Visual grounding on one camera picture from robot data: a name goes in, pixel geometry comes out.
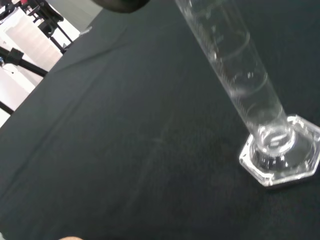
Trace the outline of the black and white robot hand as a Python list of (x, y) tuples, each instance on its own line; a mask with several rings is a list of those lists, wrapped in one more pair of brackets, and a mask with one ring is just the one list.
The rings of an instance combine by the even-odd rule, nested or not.
[(116, 13), (133, 13), (146, 4), (150, 0), (92, 0), (98, 6)]

